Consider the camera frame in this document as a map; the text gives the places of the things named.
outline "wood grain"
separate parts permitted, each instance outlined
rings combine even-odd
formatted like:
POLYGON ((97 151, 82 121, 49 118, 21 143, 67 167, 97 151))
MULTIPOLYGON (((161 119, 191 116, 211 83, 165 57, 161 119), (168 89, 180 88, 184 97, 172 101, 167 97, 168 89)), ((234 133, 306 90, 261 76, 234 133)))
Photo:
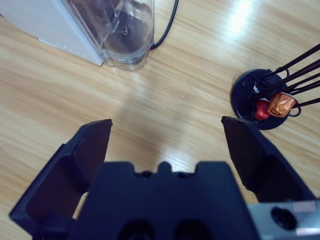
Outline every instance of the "wood grain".
MULTIPOLYGON (((173 0, 155 1, 156 39, 173 0)), ((107 161, 155 171, 230 160, 222 116, 233 116, 232 83, 243 72, 272 70, 319 43, 317 0, 181 0, 165 42, 137 71, 101 67, 48 46, 0 17, 0 238, 30 239, 9 211, 62 144, 88 122, 113 127, 107 161)), ((320 57, 315 54, 301 66, 320 57)), ((297 95, 301 102, 319 95, 297 95)), ((320 104, 264 134, 320 196, 320 104)))

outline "clear plastic water tank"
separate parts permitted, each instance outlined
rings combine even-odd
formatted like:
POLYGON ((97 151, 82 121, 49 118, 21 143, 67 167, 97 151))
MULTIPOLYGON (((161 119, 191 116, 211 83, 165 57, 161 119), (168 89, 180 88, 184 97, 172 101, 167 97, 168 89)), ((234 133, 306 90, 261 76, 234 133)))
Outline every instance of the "clear plastic water tank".
POLYGON ((154 0, 63 0, 110 66, 142 67, 154 41, 154 0))

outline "copper capsule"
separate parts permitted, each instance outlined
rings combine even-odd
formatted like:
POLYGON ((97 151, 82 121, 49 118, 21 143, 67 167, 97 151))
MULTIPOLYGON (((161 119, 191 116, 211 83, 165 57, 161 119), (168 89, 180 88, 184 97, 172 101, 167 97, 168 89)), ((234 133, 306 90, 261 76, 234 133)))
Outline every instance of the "copper capsule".
POLYGON ((272 116, 284 118, 297 102, 297 99, 288 93, 277 93, 271 100, 268 112, 272 116))

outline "black capsule stand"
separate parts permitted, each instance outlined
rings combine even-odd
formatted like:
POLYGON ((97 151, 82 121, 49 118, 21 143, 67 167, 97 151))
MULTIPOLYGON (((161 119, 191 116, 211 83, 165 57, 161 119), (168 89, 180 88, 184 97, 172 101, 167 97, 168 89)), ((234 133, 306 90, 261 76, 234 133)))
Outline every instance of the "black capsule stand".
POLYGON ((234 113, 241 119, 256 123, 260 130, 270 130, 283 124, 288 116, 299 116, 301 113, 301 107, 319 103, 320 98, 316 98, 307 102, 296 104, 293 107, 298 108, 298 112, 295 115, 288 114, 286 117, 275 117, 271 115, 266 120, 258 120, 254 118, 256 105, 259 99, 267 99, 268 101, 271 101, 273 95, 278 93, 283 92, 296 95, 320 87, 320 80, 318 80, 303 87, 297 88, 301 84, 320 77, 320 73, 292 84, 291 86, 287 86, 286 84, 317 68, 320 68, 319 59, 291 75, 289 73, 290 67, 314 54, 318 50, 320 50, 320 44, 287 63, 286 65, 279 67, 273 72, 270 69, 253 69, 241 75, 233 84, 230 92, 230 101, 234 113), (283 71, 286 71, 287 73, 287 76, 284 79, 277 75, 283 71))

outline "red capsule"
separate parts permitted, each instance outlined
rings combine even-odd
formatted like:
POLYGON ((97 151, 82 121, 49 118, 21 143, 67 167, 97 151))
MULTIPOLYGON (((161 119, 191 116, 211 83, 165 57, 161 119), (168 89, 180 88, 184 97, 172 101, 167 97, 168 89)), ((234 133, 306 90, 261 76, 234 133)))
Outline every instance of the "red capsule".
POLYGON ((258 120, 266 120, 270 113, 268 112, 270 101, 267 99, 259 99, 256 103, 256 111, 254 118, 258 120))

